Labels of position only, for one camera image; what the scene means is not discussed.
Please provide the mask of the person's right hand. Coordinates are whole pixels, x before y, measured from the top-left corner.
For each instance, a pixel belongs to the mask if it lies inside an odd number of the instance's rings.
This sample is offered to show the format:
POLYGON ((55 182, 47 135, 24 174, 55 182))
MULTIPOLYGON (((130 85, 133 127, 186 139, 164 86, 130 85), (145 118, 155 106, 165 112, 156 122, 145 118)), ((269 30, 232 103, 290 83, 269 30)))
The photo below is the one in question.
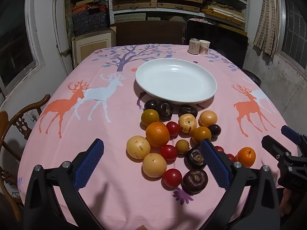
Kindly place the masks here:
POLYGON ((283 191, 283 198, 280 204, 281 217, 290 213, 291 211, 290 199, 291 199, 291 190, 285 188, 283 191))

